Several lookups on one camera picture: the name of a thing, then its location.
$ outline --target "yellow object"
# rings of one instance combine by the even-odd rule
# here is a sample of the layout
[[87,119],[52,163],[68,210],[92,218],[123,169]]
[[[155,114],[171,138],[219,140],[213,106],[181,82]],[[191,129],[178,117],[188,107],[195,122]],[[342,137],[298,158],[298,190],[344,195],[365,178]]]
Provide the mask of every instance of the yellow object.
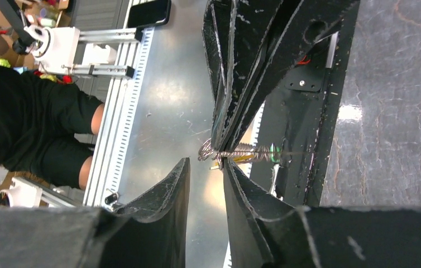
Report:
[[7,68],[12,67],[12,65],[10,65],[10,63],[6,59],[0,59],[0,66],[7,67]]
[[52,74],[42,74],[42,75],[40,76],[40,78],[41,78],[41,79],[48,79],[48,80],[51,80],[51,81],[53,81],[53,82],[57,82],[57,81],[58,81],[58,79],[56,78],[56,76],[54,76],[54,75],[52,75]]
[[[235,164],[241,165],[241,164],[248,163],[247,161],[252,158],[253,158],[253,155],[245,155],[245,156],[235,157],[232,160],[235,162]],[[211,170],[219,169],[219,163],[215,162],[214,165],[210,167],[210,169]]]

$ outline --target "wire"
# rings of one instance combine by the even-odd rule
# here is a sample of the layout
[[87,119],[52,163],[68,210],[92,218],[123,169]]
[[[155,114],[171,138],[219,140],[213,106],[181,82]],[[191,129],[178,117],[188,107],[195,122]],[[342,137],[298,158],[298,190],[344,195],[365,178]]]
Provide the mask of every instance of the wire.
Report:
[[205,141],[198,151],[198,160],[205,161],[212,156],[212,160],[220,162],[221,158],[239,159],[241,164],[251,162],[279,162],[282,155],[304,155],[309,152],[284,152],[272,146],[253,146],[239,143],[232,152],[218,152],[212,148],[211,139]]
[[75,78],[75,80],[73,79],[73,84],[77,83],[77,82],[79,81],[79,79],[80,79],[80,77],[78,77],[78,76],[76,76],[76,75],[74,75],[74,74],[72,74],[72,73],[71,73],[71,70],[72,70],[75,66],[76,66],[76,64],[73,64],[73,66],[72,66],[71,68],[66,67],[66,68],[68,69],[68,76],[69,76],[69,77],[71,77],[71,78]]
[[46,70],[46,67],[43,65],[43,62],[42,62],[42,61],[39,61],[39,63],[40,63],[40,67],[42,67],[42,68],[43,68],[44,73],[45,73],[45,74],[50,74],[50,73]]
[[306,60],[307,58],[308,58],[307,55],[304,56],[304,58],[300,62],[298,62],[297,65],[307,65],[307,64],[309,64],[311,62],[311,59]]

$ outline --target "red wire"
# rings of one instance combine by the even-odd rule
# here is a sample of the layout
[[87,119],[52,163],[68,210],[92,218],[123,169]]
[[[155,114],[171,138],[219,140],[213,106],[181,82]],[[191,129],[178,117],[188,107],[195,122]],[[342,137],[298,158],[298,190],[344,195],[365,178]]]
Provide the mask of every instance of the red wire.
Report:
[[304,61],[307,57],[308,56],[304,56],[304,58],[300,62],[298,62],[298,65],[306,65],[306,64],[310,63],[311,59],[309,59],[307,61]]

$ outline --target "metal spring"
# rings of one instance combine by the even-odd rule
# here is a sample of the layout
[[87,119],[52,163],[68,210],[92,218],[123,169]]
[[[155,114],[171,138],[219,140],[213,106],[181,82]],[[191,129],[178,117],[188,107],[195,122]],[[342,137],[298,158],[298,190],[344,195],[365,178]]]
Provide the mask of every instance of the metal spring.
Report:
[[233,152],[217,152],[211,146],[211,140],[208,139],[202,144],[198,152],[198,160],[205,161],[212,155],[212,160],[220,162],[221,158],[227,157],[230,159],[248,156],[248,159],[241,163],[259,162],[259,161],[274,161],[279,160],[280,154],[275,152],[269,146],[253,146],[248,143],[241,143],[237,145]]

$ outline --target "person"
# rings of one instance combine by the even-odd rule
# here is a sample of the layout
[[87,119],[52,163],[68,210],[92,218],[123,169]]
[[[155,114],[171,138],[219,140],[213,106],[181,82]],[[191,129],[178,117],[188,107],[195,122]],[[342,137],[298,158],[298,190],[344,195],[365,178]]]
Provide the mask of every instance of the person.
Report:
[[[0,35],[0,55],[8,45]],[[85,189],[93,152],[75,133],[97,134],[104,104],[75,84],[0,66],[0,165]]]

